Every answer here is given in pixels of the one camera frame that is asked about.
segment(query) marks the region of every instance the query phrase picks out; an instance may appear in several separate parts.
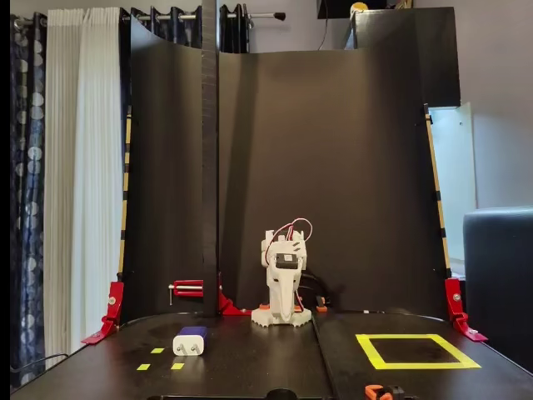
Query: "red wire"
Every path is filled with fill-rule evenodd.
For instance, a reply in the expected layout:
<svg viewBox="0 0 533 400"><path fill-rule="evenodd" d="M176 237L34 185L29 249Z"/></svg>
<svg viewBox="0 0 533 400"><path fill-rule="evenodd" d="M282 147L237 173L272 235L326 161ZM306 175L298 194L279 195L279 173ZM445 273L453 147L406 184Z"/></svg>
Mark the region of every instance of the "red wire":
<svg viewBox="0 0 533 400"><path fill-rule="evenodd" d="M272 245L272 242L274 242L274 239L276 239L276 236L278 235L278 233L281 232L285 228L289 228L289 230L287 232L287 235L286 235L286 239L287 240L292 240L292 234L294 233L294 224L297 223L298 221L305 221L306 223L309 224L309 228L310 228L309 236L304 240L304 242L307 242L309 240L309 238L313 234L313 226L309 222L308 219L299 217L299 218L295 219L294 221L292 221L291 223L287 223L287 224L283 225L282 227L280 227L276 231L276 233L274 233L274 236L272 237L271 241L268 243L268 246L266 247L266 251L265 251L265 262L266 262L266 265L270 265L270 263L268 262L267 254L268 254L268 250L270 249L270 246Z"/></svg>
<svg viewBox="0 0 533 400"><path fill-rule="evenodd" d="M272 239L270 240L270 243L268 243L268 247L266 248L266 251L265 251L265 262L266 262L266 265L270 265L270 263L268 262L268 258L267 258L267 254L268 254L268 249L270 248L270 246L272 245L272 242L274 242L274 239L276 238L277 234L279 232L281 232L283 229L285 228L288 228L290 227L292 224L291 223L288 223L286 225L283 225L282 227L280 227L276 233L274 233L274 236L272 237Z"/></svg>

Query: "curtain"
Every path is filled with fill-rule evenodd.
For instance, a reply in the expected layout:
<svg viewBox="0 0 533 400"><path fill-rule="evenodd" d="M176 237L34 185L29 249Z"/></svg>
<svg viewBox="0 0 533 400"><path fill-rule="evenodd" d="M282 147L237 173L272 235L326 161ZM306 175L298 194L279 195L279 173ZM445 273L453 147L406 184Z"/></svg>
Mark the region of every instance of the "curtain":
<svg viewBox="0 0 533 400"><path fill-rule="evenodd" d="M237 17L229 18L229 13L235 13ZM149 20L140 20L140 22L160 38L192 48L202 47L202 6L190 13L178 7L172 7L168 14L162 14L154 7L150 8L149 13L132 8L131 15L135 18L150 17ZM179 18L181 15L195 15L196 18L182 21ZM167 16L169 19L160 19L160 16ZM230 11L227 6L222 6L220 8L220 30L221 52L250 52L250 23L245 5L237 4L233 11Z"/></svg>
<svg viewBox="0 0 533 400"><path fill-rule="evenodd" d="M82 25L72 229L71 350L100 330L116 279L122 219L119 8Z"/></svg>
<svg viewBox="0 0 533 400"><path fill-rule="evenodd" d="M15 27L10 16L10 363L44 357L42 217L46 17ZM17 387L43 371L36 364L11 374Z"/></svg>
<svg viewBox="0 0 533 400"><path fill-rule="evenodd" d="M71 350L71 262L77 80L83 10L48 13L44 193L46 354ZM59 360L47 361L50 366Z"/></svg>
<svg viewBox="0 0 533 400"><path fill-rule="evenodd" d="M250 52L250 22L246 5L237 4L232 13L235 18L229 18L230 10L226 6L220 8L220 51L224 53Z"/></svg>

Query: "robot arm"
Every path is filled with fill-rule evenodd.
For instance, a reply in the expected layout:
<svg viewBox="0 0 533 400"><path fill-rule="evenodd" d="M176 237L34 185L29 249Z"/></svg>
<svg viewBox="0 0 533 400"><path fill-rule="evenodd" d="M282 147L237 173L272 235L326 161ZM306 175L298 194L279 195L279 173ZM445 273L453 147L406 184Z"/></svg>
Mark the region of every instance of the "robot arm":
<svg viewBox="0 0 533 400"><path fill-rule="evenodd" d="M309 310L294 312L295 292L307 261L303 232L293 232L291 240L284 235L273 235L274 231L266 232L261 254L270 293L269 309L254 310L252 321L262 326L283 323L300 326L311 319Z"/></svg>

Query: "red clamp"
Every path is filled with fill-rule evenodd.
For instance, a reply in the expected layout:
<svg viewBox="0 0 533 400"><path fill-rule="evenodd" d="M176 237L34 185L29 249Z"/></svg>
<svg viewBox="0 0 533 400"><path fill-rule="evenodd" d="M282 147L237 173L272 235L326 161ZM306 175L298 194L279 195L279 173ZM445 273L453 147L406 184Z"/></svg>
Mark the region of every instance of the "red clamp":
<svg viewBox="0 0 533 400"><path fill-rule="evenodd" d="M174 296L203 298L203 281L174 281Z"/></svg>
<svg viewBox="0 0 533 400"><path fill-rule="evenodd" d="M203 298L203 281L174 281L174 296ZM252 311L240 310L233 305L233 301L224 296L222 292L222 282L218 279L218 312L227 316L252 315Z"/></svg>
<svg viewBox="0 0 533 400"><path fill-rule="evenodd" d="M463 302L459 279L449 277L445 280L446 301L448 302L448 315L453 327L473 342L484 342L488 340L481 333L468 326L468 314L463 312Z"/></svg>
<svg viewBox="0 0 533 400"><path fill-rule="evenodd" d="M83 339L82 343L97 344L118 330L123 293L123 282L111 282L109 299L107 300L107 315L102 318L102 328L93 335Z"/></svg>

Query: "dark curtain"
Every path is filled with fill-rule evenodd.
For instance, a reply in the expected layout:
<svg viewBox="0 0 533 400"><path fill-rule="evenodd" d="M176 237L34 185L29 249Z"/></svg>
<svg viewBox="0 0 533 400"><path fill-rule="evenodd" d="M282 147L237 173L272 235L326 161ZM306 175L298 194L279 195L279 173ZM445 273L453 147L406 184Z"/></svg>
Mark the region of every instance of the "dark curtain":
<svg viewBox="0 0 533 400"><path fill-rule="evenodd" d="M220 8L220 51L225 53L250 52L250 28L246 5L237 4L233 13L235 18L229 18L230 10L226 6Z"/></svg>
<svg viewBox="0 0 533 400"><path fill-rule="evenodd" d="M229 13L235 13L237 17L229 18ZM140 20L140 22L160 38L192 48L202 47L202 6L190 13L178 7L172 7L168 14L161 14L154 7L150 8L149 13L132 8L131 15L136 18L150 17L149 20ZM181 15L195 15L196 18L181 20ZM160 19L160 16L168 16L170 19ZM221 52L250 52L250 29L246 5L237 4L232 12L227 6L222 6L220 8L220 29Z"/></svg>
<svg viewBox="0 0 533 400"><path fill-rule="evenodd" d="M13 368L44 357L42 220L46 16L15 26L10 16L9 358ZM38 363L11 373L13 388L44 371Z"/></svg>

